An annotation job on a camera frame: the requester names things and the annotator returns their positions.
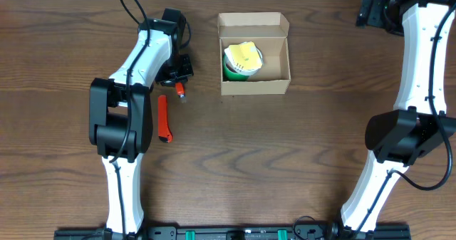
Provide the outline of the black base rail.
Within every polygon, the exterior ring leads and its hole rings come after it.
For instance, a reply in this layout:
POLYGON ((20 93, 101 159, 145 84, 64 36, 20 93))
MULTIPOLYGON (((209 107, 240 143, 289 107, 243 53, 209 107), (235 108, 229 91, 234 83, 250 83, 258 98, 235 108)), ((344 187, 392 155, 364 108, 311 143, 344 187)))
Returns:
MULTIPOLYGON (((294 240, 294 239, 380 239, 411 240, 410 227, 406 224, 378 224, 375 231, 360 231, 353 238, 352 233, 336 233, 335 229, 326 229, 326 225, 300 223, 294 226, 259 226, 259 227, 210 227, 176 228, 173 226, 154 226, 142 229, 136 235, 127 235, 124 239, 150 240, 294 240)), ((53 239, 122 239, 121 233, 109 229, 74 229, 57 230, 53 239)))

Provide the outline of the orange stapler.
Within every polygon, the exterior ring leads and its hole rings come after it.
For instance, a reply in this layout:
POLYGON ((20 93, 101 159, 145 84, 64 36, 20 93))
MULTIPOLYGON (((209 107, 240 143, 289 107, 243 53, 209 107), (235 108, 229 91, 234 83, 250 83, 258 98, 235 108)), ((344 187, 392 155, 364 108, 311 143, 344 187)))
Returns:
POLYGON ((181 82, 176 83, 175 84, 175 89, 176 89, 176 92, 177 92, 177 95, 179 96, 179 98, 185 98, 186 97, 185 87, 184 87, 183 83, 181 83, 181 82))

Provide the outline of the open cardboard box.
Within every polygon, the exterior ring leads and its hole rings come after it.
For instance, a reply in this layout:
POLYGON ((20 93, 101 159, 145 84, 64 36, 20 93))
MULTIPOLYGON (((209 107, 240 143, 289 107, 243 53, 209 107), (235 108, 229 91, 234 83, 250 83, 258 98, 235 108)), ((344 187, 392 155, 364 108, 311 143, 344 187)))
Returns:
POLYGON ((280 12, 220 13, 218 34, 222 95, 284 94, 291 82, 289 22, 280 12), (222 60, 247 81, 226 81, 222 60))

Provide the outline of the green tape roll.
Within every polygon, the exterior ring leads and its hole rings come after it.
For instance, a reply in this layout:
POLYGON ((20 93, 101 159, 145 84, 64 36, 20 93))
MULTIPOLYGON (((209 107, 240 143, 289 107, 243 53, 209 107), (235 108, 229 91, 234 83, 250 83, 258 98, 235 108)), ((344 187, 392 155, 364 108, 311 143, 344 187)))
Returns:
POLYGON ((242 75, 236 72, 230 65, 229 59, 226 55, 223 56, 222 60, 223 74, 226 81, 247 81, 249 76, 242 75))

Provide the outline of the orange utility knife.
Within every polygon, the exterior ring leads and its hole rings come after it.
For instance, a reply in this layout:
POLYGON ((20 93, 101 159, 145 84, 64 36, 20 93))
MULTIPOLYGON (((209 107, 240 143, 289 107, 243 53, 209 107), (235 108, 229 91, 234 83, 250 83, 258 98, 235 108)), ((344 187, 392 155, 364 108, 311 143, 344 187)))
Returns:
POLYGON ((168 125, 167 96, 158 97, 158 136, 162 142, 172 142, 173 136, 168 125))

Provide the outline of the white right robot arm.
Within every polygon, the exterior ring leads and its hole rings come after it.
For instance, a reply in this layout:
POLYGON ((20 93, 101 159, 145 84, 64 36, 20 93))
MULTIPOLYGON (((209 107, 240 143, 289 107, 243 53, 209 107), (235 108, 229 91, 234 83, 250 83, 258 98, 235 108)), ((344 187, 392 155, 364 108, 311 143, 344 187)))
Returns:
POLYGON ((356 25, 402 36, 403 67, 393 110, 375 115, 368 122, 365 166, 329 236, 373 238, 378 215, 399 179, 422 191, 436 190, 449 179, 453 166, 450 136, 455 133, 455 119, 447 115, 444 77, 454 18, 455 0, 362 0, 356 25), (438 183, 425 187, 406 176, 417 159, 439 145, 445 146, 447 167, 438 183))

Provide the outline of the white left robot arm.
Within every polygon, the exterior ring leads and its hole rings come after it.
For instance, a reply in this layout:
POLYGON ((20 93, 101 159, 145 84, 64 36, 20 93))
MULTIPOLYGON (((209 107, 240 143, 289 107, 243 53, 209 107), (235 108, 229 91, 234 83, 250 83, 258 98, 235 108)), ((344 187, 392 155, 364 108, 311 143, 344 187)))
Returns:
POLYGON ((108 182, 108 219, 103 239, 139 239, 145 218, 140 200, 144 154, 152 140, 150 94, 155 83, 175 86, 188 79, 182 40, 185 19, 148 19, 125 62, 90 85, 89 140, 101 156, 108 182))

